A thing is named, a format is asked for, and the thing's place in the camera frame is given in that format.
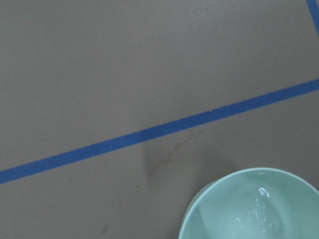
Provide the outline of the pale green ceramic bowl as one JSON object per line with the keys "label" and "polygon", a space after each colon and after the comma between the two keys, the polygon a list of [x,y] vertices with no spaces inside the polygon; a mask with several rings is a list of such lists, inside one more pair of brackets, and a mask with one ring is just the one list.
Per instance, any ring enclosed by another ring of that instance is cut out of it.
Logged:
{"label": "pale green ceramic bowl", "polygon": [[316,239],[319,193],[274,168],[234,172],[202,188],[188,205],[181,239]]}

